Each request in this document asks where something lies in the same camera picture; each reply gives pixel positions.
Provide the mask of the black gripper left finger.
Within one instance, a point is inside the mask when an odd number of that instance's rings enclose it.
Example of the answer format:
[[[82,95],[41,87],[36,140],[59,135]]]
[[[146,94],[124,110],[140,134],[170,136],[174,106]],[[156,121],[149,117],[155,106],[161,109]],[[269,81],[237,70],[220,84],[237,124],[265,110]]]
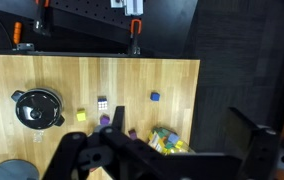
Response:
[[[43,180],[86,180],[102,167],[113,180],[194,180],[191,156],[163,156],[145,142],[122,132],[125,107],[118,106],[111,125],[91,135],[65,134]]]

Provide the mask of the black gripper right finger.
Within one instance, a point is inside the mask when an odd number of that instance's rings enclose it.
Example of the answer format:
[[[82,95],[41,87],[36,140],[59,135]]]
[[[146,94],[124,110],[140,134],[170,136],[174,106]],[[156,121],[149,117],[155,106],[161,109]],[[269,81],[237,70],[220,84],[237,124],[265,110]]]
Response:
[[[279,134],[255,124],[234,107],[228,108],[223,123],[226,134],[243,155],[197,155],[195,180],[272,180],[279,152]]]

